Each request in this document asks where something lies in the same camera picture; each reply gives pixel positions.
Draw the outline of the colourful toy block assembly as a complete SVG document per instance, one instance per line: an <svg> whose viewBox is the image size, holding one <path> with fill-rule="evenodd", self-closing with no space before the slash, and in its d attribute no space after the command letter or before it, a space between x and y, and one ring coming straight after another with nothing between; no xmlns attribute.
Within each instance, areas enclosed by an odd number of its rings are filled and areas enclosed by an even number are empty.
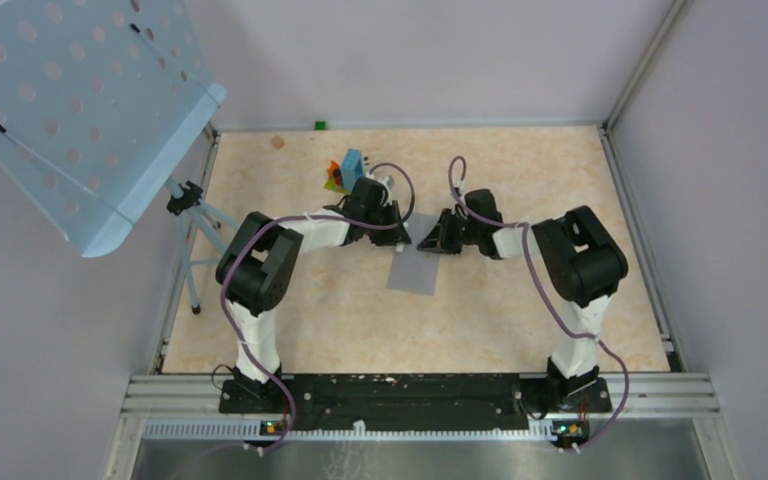
<svg viewBox="0 0 768 480"><path fill-rule="evenodd" d="M349 194L356 182L366 175L368 158L358 149L349 149L340 162L331 161L326 168L324 188Z"/></svg>

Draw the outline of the grey envelope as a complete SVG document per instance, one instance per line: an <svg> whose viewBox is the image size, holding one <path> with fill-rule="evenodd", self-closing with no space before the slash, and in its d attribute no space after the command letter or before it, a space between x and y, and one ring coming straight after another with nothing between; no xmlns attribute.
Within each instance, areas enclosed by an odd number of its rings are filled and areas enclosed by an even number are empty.
<svg viewBox="0 0 768 480"><path fill-rule="evenodd" d="M387 289L403 293L433 296L442 256L406 249L395 253L391 262Z"/></svg>

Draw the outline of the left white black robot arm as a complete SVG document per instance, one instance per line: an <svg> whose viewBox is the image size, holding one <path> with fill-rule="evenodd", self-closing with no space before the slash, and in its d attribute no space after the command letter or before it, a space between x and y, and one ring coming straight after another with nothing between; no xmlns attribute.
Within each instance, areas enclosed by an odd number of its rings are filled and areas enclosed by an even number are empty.
<svg viewBox="0 0 768 480"><path fill-rule="evenodd" d="M268 413L280 401L281 388L271 380L281 368L276 307L289 289L298 258L364 237L378 247L401 249L412 243L388 177L366 175L338 204L312 214L273 219L253 212L238 229L215 278L222 308L238 335L232 375L243 401L255 412Z"/></svg>

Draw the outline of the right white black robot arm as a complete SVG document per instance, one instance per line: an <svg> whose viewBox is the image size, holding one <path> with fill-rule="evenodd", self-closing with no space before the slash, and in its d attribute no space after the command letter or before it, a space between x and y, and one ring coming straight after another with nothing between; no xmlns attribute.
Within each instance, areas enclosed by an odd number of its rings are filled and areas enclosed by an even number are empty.
<svg viewBox="0 0 768 480"><path fill-rule="evenodd" d="M493 260L522 257L562 335L546 375L525 388L530 406L572 412L599 379L602 323L628 274L627 259L588 206L534 225L506 224L488 189L460 195L419 243L423 252L457 255L474 245Z"/></svg>

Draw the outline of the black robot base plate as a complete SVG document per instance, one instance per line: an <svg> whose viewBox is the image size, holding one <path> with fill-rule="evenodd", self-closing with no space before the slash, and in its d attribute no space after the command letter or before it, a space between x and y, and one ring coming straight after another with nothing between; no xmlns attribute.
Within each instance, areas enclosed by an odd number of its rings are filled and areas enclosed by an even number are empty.
<svg viewBox="0 0 768 480"><path fill-rule="evenodd" d="M525 430L559 414L608 414L612 398L598 378L567 395L543 375L295 374L259 384L234 374L222 383L222 414L273 415L291 432L473 433Z"/></svg>

